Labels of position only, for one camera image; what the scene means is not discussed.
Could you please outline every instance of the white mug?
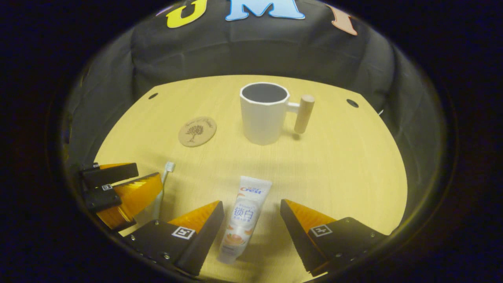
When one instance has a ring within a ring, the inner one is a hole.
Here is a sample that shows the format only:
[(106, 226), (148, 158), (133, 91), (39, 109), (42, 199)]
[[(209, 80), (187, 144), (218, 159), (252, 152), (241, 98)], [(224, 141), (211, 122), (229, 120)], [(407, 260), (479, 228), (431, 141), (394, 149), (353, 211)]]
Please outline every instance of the white mug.
[(303, 95), (300, 104), (291, 103), (286, 88), (265, 82), (244, 86), (239, 96), (244, 136), (257, 145), (269, 145), (278, 140), (287, 111), (297, 113), (295, 131), (304, 133), (314, 105), (314, 98), (309, 95)]

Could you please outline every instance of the mug handle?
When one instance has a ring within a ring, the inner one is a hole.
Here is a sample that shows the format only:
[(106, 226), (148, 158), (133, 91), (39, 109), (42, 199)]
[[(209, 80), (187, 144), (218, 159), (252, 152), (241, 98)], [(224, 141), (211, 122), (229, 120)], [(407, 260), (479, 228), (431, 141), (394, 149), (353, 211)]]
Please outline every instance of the mug handle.
[(288, 110), (297, 113), (297, 120), (295, 121), (294, 127), (297, 133), (304, 133), (306, 131), (313, 106), (314, 97), (306, 94), (300, 97), (300, 104), (288, 103)]

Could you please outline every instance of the wooden table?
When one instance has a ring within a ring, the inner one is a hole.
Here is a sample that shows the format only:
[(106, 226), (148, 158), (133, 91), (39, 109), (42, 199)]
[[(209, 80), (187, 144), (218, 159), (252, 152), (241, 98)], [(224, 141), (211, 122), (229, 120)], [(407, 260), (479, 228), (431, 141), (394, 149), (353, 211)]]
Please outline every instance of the wooden table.
[[(295, 134), (296, 117), (288, 113), (284, 133), (276, 143), (250, 143), (242, 131), (239, 90), (252, 82), (286, 87), (291, 102), (298, 102), (302, 94), (314, 96), (307, 131)], [(149, 99), (154, 93), (158, 95)], [(178, 132), (198, 116), (212, 117), (217, 132), (204, 145), (185, 147), (178, 141)], [(299, 79), (218, 76), (154, 87), (121, 117), (96, 156), (100, 164), (136, 162), (140, 176), (162, 172), (168, 160), (176, 167), (164, 187), (161, 219), (165, 221), (219, 199), (227, 222), (241, 175), (273, 182), (244, 254), (233, 265), (216, 260), (224, 223), (201, 277), (236, 282), (312, 279), (280, 216), (282, 198), (335, 219), (353, 217), (386, 235), (398, 226), (407, 199), (400, 153), (369, 103), (357, 93)], [(142, 218), (145, 215), (137, 217), (139, 225), (148, 220)]]

